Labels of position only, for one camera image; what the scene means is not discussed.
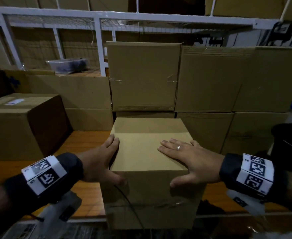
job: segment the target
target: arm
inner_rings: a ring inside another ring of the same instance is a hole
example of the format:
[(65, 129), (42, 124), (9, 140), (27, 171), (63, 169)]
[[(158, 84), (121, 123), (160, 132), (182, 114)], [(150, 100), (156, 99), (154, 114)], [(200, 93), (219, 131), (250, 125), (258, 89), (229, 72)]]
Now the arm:
[[(115, 185), (124, 184), (126, 181), (123, 177), (108, 169), (108, 164), (118, 146), (119, 139), (114, 139), (114, 135), (110, 135), (100, 147), (79, 153), (76, 156), (72, 154), (57, 156), (67, 174), (61, 178), (58, 186), (48, 190), (47, 193), (45, 191), (40, 194), (40, 199), (28, 187), (22, 174), (9, 178), (5, 184), (0, 186), (0, 234), (24, 215), (34, 212), (49, 202), (56, 201), (56, 198), (68, 192), (79, 179), (86, 182), (109, 181)], [(76, 163), (77, 166), (68, 169), (70, 162)]]
[[(169, 142), (162, 141), (161, 145), (158, 148), (160, 152), (183, 162), (189, 169), (189, 174), (174, 178), (171, 181), (171, 187), (221, 181), (219, 173), (225, 159), (224, 155), (209, 151), (194, 140), (191, 141), (191, 144), (188, 144), (171, 139)], [(292, 172), (282, 172), (287, 175), (286, 192), (282, 198), (273, 197), (272, 201), (292, 209)]]

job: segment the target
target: wooden surface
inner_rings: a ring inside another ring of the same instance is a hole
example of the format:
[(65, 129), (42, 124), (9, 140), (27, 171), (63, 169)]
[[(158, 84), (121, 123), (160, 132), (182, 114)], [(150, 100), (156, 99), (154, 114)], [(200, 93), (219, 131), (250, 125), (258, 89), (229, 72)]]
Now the wooden surface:
[[(101, 145), (109, 136), (106, 132), (74, 131), (65, 141), (61, 148), (55, 153), (59, 155), (65, 152), (78, 153)], [(11, 176), (21, 172), (21, 169), (34, 161), (0, 161), (0, 184)], [(105, 211), (103, 199), (98, 183), (77, 182), (72, 191), (82, 199), (82, 205), (73, 215), (77, 218), (104, 217)], [(222, 208), (226, 213), (245, 213), (246, 211), (226, 195), (227, 188), (224, 183), (209, 184), (204, 192), (202, 200), (208, 200), (211, 204)], [(287, 211), (282, 206), (274, 203), (266, 204), (267, 212)]]

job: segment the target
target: wristband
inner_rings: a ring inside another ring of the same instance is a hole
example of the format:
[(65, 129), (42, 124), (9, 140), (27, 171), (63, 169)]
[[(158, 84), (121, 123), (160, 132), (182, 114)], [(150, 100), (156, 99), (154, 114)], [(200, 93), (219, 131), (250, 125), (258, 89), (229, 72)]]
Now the wristband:
[(56, 203), (84, 177), (83, 164), (72, 153), (49, 156), (22, 169), (22, 172), (7, 179), (3, 186), (13, 205), (23, 208), (25, 214), (48, 203)]
[(231, 190), (263, 200), (281, 203), (287, 191), (287, 174), (272, 161), (243, 154), (227, 154), (219, 172)]

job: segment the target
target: white metal shelf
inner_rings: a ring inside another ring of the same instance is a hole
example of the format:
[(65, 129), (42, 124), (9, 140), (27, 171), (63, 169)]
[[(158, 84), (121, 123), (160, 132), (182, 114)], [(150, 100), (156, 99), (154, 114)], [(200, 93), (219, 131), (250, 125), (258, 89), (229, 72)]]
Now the white metal shelf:
[(178, 14), (125, 13), (112, 11), (84, 11), (64, 9), (40, 9), (24, 7), (0, 7), (0, 26), (4, 31), (16, 65), (24, 69), (19, 49), (15, 45), (11, 27), (52, 28), (60, 54), (62, 45), (58, 29), (95, 30), (101, 74), (105, 76), (104, 51), (101, 31), (151, 33), (198, 33), (202, 31), (228, 32), (241, 28), (272, 29), (278, 19), (259, 19), (242, 17), (196, 16)]

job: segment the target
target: transparent plastic bin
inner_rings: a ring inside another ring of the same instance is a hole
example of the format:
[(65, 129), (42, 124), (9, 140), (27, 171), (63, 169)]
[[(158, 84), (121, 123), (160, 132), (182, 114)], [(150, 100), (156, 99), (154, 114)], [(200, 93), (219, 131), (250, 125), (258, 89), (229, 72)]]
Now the transparent plastic bin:
[(46, 61), (57, 74), (71, 74), (88, 69), (87, 59), (63, 59)]

